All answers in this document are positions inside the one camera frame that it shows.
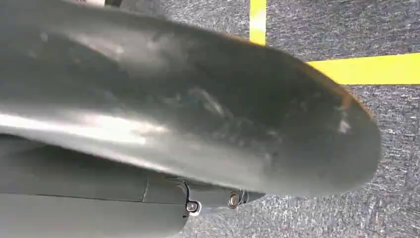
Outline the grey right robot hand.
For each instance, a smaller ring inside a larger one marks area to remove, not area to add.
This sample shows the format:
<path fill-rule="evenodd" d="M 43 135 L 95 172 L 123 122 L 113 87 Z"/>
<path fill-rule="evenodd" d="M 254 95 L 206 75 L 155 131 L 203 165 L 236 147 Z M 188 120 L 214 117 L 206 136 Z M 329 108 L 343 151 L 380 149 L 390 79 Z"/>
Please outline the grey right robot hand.
<path fill-rule="evenodd" d="M 372 180 L 380 129 L 283 51 L 74 0 L 0 3 L 0 235 L 167 238 Z"/>

